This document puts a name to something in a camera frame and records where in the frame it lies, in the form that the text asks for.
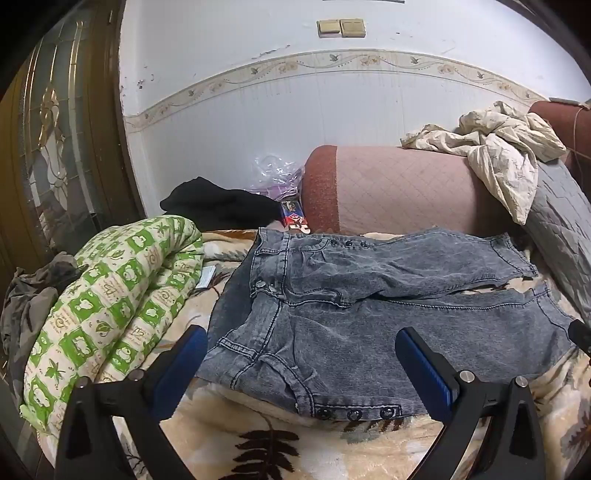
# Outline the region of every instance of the screw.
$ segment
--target screw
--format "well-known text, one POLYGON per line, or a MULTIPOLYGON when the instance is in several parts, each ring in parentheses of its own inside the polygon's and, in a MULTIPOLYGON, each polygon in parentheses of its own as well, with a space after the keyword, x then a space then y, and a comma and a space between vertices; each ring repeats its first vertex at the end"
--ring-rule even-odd
POLYGON ((138 380, 142 380, 142 378, 144 377, 144 373, 145 372, 141 368, 136 368, 135 370, 129 372, 127 378, 133 380, 134 382, 137 382, 138 380))
POLYGON ((460 372, 460 378, 466 383, 472 383, 476 377, 469 370, 463 370, 460 372))
POLYGON ((522 376, 515 377, 515 383, 518 387, 525 388, 527 387, 527 379, 522 376))
POLYGON ((90 383, 90 378, 88 378, 88 377, 80 377, 78 380, 76 380, 76 383, 75 383, 74 386, 76 388, 84 388, 89 383, 90 383))

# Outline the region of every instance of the light switch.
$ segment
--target light switch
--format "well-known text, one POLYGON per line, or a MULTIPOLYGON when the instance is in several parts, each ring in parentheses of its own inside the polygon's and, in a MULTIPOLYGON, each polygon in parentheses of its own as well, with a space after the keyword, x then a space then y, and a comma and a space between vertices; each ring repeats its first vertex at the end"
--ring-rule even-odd
POLYGON ((319 20, 318 36, 319 37, 338 37, 340 36, 340 21, 339 20, 319 20))
POLYGON ((364 38, 365 24, 361 18, 343 18, 340 21, 340 29, 344 37, 364 38))

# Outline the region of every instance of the beige floral blanket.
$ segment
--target beige floral blanket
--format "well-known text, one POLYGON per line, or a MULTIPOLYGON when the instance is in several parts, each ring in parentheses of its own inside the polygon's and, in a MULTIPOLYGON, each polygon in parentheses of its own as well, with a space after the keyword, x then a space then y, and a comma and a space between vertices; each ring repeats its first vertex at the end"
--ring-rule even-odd
MULTIPOLYGON (((217 283, 187 300, 144 367, 170 348, 189 325, 207 328, 229 274, 246 255, 254 236, 253 231, 203 234, 203 266, 217 265, 217 283)), ((513 280, 507 288, 525 291, 542 281, 556 288, 539 255, 531 248, 525 254, 538 266, 540 276, 513 280)), ((557 295, 560 306, 579 317, 569 301, 558 291, 557 295)), ((591 442, 590 377, 589 358, 573 348, 551 371, 531 383, 544 435, 548 479, 563 479, 591 442)), ((254 478, 253 473, 256 478, 273 480, 405 480, 441 430, 441 424, 428 416, 366 422, 305 419, 198 378, 161 427, 199 480, 248 480, 254 478), (268 452, 272 452, 270 461, 268 452)), ((466 477, 485 427, 483 421, 454 480, 466 477)), ((129 433, 121 424, 118 431, 137 477, 148 479, 129 433)), ((53 437, 40 436, 39 441, 54 462, 57 444, 53 437)))

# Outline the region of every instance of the jeans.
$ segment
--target jeans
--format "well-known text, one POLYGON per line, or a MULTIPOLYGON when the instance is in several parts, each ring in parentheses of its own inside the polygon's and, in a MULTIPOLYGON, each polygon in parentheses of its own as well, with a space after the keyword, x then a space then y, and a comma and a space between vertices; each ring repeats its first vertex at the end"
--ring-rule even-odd
POLYGON ((198 375, 298 413, 377 420, 425 413, 394 352, 412 326, 457 369, 508 382, 546 372, 571 347, 542 284, 508 235, 442 229, 390 241, 260 229, 216 303, 198 375))

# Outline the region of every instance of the plastic bag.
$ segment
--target plastic bag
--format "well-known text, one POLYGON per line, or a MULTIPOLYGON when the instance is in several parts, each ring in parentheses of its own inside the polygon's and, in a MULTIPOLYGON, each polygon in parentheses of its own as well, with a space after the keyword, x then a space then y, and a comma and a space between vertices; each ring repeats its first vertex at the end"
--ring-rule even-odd
POLYGON ((275 155, 256 158, 254 173, 257 178, 248 189, 273 200, 281 200, 296 195, 304 167, 296 167, 295 162, 285 162, 275 155))

